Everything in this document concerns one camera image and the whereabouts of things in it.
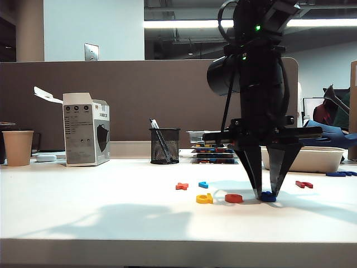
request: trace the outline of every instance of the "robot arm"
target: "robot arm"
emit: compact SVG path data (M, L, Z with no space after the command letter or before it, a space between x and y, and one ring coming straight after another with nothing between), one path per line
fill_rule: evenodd
M301 137L319 137L321 128L285 128L293 124L286 116L289 102L287 76L281 60L283 47L278 46L282 31L298 12L295 0L239 0L223 3L219 30L229 43L225 56L208 68L207 80L218 95L227 95L220 133L204 134L207 143L230 143L250 179L255 196L262 196L262 157L260 146L266 146L270 159L272 194L276 197L283 180L300 151ZM220 21L223 9L236 3L233 14L234 38L223 31ZM232 92L240 93L241 118L225 120Z

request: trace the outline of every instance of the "blue plastic piece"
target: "blue plastic piece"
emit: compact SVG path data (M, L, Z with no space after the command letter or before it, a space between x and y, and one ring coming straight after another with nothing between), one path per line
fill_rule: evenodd
M346 174L342 173L342 172L328 172L328 173L326 173L326 176L329 176L329 177L346 177Z
M206 183L205 181L202 181L199 183L199 187L202 187L202 188L208 188L208 183Z
M262 192L263 202L275 202L277 197L275 197L271 192Z
M339 171L339 172L344 173L344 174L346 174L347 176L352 176L352 173L349 172L349 171Z
M301 138L305 146L327 146L348 149L357 145L357 133L344 134L340 127L328 126L309 120L305 127L321 127L321 138Z

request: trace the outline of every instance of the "ceiling light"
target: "ceiling light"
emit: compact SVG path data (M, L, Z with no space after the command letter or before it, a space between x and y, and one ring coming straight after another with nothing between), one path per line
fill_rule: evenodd
M338 26L357 26L355 18L328 18L315 20L290 20L288 27L338 27Z
M233 27L233 20L223 20L224 28ZM217 28L218 21L144 21L144 28Z
M224 28L233 27L233 20L223 20ZM357 26L355 18L329 18L315 20L290 20L287 27L338 27ZM144 21L144 28L217 28L218 21Z

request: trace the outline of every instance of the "cylindrical object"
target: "cylindrical object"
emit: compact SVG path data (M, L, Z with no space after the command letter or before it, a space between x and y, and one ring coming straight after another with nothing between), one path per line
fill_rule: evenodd
M151 163L176 164L179 161L179 128L150 128Z
M0 164L4 164L5 162L5 144L2 131L11 128L14 125L15 123L0 122Z
M33 131L2 131L2 133L4 135L7 165L29 165Z

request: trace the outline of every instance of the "gray partition wall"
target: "gray partition wall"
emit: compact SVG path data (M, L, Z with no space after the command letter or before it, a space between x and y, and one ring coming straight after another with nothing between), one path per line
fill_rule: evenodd
M0 121L41 134L41 149L63 149L62 106L33 94L37 86L62 99L63 93L89 92L110 105L110 139L150 140L149 118L160 127L178 127L180 147L190 146L188 130L219 130L225 97L206 80L212 60L71 61L0 64ZM297 63L283 59L297 115ZM226 125L240 115L233 94Z

